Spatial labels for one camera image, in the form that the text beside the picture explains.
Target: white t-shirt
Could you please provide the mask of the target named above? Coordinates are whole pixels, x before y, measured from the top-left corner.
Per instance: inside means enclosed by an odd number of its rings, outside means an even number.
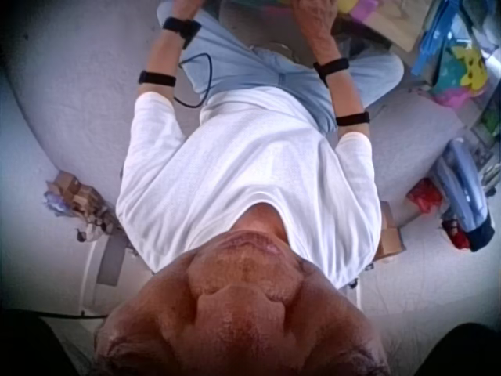
[[[278,211],[291,248],[342,287],[372,262],[381,213],[370,141],[335,150],[307,110],[278,88],[214,95],[187,139],[160,94],[135,103],[117,214],[157,272],[229,230],[252,205]]]

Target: table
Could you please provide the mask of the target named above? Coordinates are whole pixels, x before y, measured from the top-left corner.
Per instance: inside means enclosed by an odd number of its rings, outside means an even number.
[[[385,0],[363,22],[406,52],[420,40],[434,0]]]

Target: neck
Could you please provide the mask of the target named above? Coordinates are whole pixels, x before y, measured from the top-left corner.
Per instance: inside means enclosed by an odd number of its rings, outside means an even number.
[[[238,218],[231,230],[252,230],[269,233],[289,244],[282,219],[275,208],[269,204],[256,204]]]

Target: black cable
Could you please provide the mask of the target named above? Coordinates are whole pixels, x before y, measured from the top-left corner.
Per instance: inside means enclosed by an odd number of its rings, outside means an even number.
[[[190,58],[186,59],[186,60],[183,60],[182,62],[179,63],[179,67],[182,69],[182,65],[183,64],[186,64],[186,63],[189,63],[190,61],[192,60],[195,60],[201,56],[206,56],[207,59],[209,60],[209,82],[207,84],[207,90],[205,91],[205,95],[203,97],[203,99],[200,101],[200,103],[198,103],[197,105],[193,105],[193,104],[188,104],[188,103],[184,103],[182,102],[180,99],[174,97],[174,100],[179,103],[179,104],[182,104],[184,107],[188,107],[188,108],[198,108],[200,106],[202,106],[205,102],[205,100],[207,99],[207,97],[209,96],[209,91],[211,90],[211,85],[212,85],[212,59],[211,57],[209,56],[208,53],[199,53],[198,55],[195,55],[195,56],[191,56]]]
[[[47,317],[49,319],[65,319],[65,320],[103,320],[108,317],[108,315],[86,316],[83,311],[81,315],[66,315],[63,313],[31,311],[29,309],[9,309],[8,312],[29,313],[39,317]]]

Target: black wristband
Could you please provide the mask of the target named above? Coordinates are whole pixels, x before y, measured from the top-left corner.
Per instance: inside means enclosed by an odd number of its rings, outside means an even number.
[[[202,25],[193,20],[180,20],[178,18],[168,17],[162,28],[164,30],[179,33],[181,38],[185,40],[185,44],[182,49],[186,49],[193,38],[195,38],[196,33],[198,33],[198,31],[202,28]]]
[[[143,70],[139,75],[140,84],[155,84],[163,86],[175,86],[175,77],[169,74],[152,73]]]
[[[336,117],[336,123],[338,127],[348,127],[350,125],[370,123],[370,116],[366,111],[361,114]]]
[[[341,57],[340,59],[330,61],[329,63],[323,64],[323,65],[320,65],[318,63],[313,63],[313,67],[315,68],[316,72],[319,74],[320,79],[327,86],[326,77],[329,74],[348,69],[350,67],[350,64],[348,62],[348,59]]]

